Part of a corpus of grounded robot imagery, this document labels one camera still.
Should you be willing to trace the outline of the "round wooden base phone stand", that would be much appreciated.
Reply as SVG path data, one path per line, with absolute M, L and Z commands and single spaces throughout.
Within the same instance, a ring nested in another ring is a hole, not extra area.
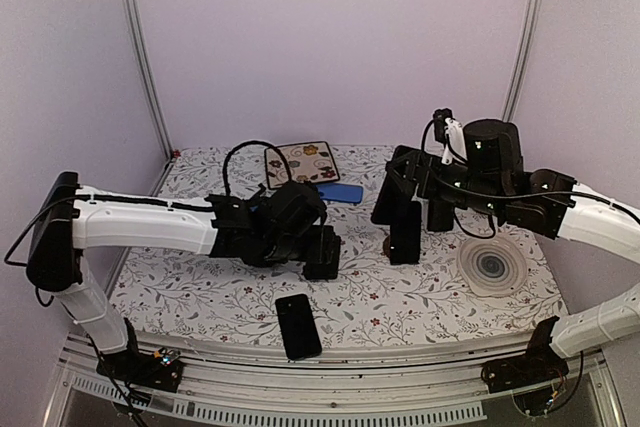
M 387 258 L 389 258 L 391 255 L 390 240 L 388 238 L 385 238 L 382 243 L 382 252 L 383 252 L 383 255 L 386 256 Z

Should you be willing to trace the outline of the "black wedge phone stand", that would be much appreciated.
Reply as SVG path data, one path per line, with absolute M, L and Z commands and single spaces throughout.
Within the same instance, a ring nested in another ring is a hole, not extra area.
M 340 246 L 329 246 L 309 253 L 303 266 L 308 281 L 329 281 L 338 277 Z

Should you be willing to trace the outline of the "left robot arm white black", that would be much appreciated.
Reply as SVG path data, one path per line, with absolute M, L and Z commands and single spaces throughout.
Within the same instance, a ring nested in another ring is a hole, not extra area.
M 289 181 L 247 200 L 230 193 L 172 200 L 82 186 L 77 173 L 63 172 L 28 229 L 26 275 L 62 303 L 116 371 L 138 381 L 148 359 L 84 266 L 85 250 L 165 248 L 259 268 L 300 262 L 305 279 L 334 280 L 341 239 L 326 219 L 327 206 L 311 184 Z

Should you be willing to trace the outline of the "black phone front edge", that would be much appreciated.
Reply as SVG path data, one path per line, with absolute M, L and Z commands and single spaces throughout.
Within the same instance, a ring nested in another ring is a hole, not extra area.
M 298 361 L 319 356 L 322 345 L 308 296 L 278 298 L 275 308 L 287 358 Z

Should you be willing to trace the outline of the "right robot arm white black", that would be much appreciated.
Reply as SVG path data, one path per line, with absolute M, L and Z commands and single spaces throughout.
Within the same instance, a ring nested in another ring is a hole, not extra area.
M 468 209 L 487 216 L 492 228 L 508 224 L 638 262 L 638 209 L 567 174 L 526 171 L 515 124 L 481 119 L 461 125 L 440 109 L 425 129 L 443 152 L 396 147 L 371 214 L 372 223 L 391 229 L 393 263 L 416 263 L 420 228 L 448 232 L 456 212 Z

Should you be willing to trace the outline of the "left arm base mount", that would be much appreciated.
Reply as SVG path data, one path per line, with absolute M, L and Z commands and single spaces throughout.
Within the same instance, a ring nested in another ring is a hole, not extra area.
M 127 333 L 125 349 L 117 353 L 100 353 L 96 372 L 104 377 L 123 381 L 127 386 L 176 393 L 184 370 L 179 354 L 166 348 L 153 354 L 141 352 L 135 329 L 128 319 L 124 319 L 124 323 Z

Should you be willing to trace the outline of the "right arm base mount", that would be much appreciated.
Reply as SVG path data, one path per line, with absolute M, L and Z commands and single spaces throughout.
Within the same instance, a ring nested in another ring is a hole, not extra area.
M 527 416 L 551 412 L 569 373 L 567 362 L 551 349 L 551 332 L 558 320 L 553 316 L 541 321 L 522 354 L 490 360 L 481 367 L 480 378 L 490 393 L 547 382 L 544 389 L 513 397 L 516 408 Z

